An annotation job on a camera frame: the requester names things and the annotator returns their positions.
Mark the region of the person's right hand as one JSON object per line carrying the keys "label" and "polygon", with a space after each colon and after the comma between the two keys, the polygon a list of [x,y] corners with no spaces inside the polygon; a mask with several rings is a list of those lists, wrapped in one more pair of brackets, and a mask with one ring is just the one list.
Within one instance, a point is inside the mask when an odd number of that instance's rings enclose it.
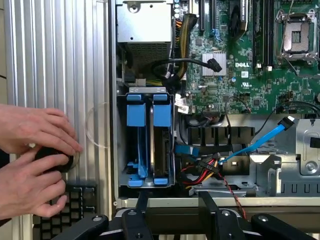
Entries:
{"label": "person's right hand", "polygon": [[0,219],[22,215],[49,218],[59,213],[66,204],[66,184],[59,171],[47,170],[65,165],[64,154],[34,160],[31,150],[0,169]]}

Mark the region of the person's left hand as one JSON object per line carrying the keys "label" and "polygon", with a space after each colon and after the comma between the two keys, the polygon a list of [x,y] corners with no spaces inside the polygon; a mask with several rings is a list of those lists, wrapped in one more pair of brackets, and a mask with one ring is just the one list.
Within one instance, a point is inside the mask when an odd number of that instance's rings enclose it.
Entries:
{"label": "person's left hand", "polygon": [[0,149],[23,154],[30,144],[54,148],[67,155],[82,151],[68,117],[57,108],[0,105]]}

